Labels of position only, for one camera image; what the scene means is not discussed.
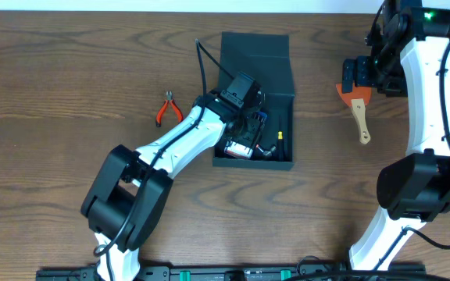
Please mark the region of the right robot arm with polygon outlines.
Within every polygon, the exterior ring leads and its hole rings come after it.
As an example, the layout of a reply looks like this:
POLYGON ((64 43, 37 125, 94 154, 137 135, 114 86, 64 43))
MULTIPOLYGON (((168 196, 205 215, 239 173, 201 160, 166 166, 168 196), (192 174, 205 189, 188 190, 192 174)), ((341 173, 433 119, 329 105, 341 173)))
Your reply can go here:
POLYGON ((405 97, 405 157, 377 179, 379 207, 348 252, 354 271, 384 272, 412 235, 450 211, 450 9, 387 0, 366 37, 368 56, 346 59, 337 92, 351 108, 366 143, 365 107, 372 90, 405 97))

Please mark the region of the orange scraper wooden handle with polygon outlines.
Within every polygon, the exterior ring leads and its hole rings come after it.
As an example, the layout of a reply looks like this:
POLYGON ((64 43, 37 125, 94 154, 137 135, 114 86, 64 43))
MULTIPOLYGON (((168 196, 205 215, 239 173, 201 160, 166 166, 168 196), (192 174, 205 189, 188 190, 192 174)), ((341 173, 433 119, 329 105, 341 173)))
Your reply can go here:
POLYGON ((351 109, 359 130, 360 143, 368 144, 371 136, 366 125, 366 106, 369 104, 371 98, 371 88, 355 87, 352 85, 352 91, 343 93, 342 84, 336 84, 336 89, 341 100, 351 109))

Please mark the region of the blue screwdriver bit set case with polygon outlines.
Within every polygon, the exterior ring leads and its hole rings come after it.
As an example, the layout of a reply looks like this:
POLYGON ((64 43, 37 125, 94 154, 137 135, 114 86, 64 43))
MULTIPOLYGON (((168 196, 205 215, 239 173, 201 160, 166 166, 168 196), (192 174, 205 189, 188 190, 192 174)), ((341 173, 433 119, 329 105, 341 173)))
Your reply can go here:
POLYGON ((239 119, 238 125, 225 136, 224 153, 234 158, 250 159, 266 125, 265 112, 253 112, 239 119))

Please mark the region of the small claw hammer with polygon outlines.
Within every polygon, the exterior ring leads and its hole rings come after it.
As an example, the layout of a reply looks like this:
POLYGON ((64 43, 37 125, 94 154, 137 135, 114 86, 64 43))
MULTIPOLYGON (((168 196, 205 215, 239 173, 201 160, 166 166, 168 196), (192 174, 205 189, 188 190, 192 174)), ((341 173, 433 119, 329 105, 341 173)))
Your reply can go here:
POLYGON ((272 145, 270 149, 265 149, 261 145, 257 144, 255 148, 261 153, 264 158, 271 158, 277 151, 277 146, 272 145))

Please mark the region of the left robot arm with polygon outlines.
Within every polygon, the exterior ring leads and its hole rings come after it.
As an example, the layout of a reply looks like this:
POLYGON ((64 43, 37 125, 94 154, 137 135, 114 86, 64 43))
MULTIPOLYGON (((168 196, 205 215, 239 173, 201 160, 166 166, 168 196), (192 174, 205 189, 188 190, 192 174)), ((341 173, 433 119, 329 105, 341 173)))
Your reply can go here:
POLYGON ((137 277, 138 250, 159 222, 174 178, 204 150, 222 144, 228 156, 252 157, 266 120, 264 98, 259 83, 239 72, 227 89, 198 97, 158 140, 108 153, 80 208, 98 241, 98 280, 137 277))

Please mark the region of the black yellow screwdriver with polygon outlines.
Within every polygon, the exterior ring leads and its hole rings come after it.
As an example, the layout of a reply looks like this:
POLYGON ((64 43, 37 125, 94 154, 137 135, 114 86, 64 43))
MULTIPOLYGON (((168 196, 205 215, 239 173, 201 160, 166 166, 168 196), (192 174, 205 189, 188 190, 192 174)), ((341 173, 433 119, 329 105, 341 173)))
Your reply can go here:
POLYGON ((278 131, 277 131, 277 158, 279 162, 284 161, 284 135, 282 130, 282 117, 278 117, 278 131))

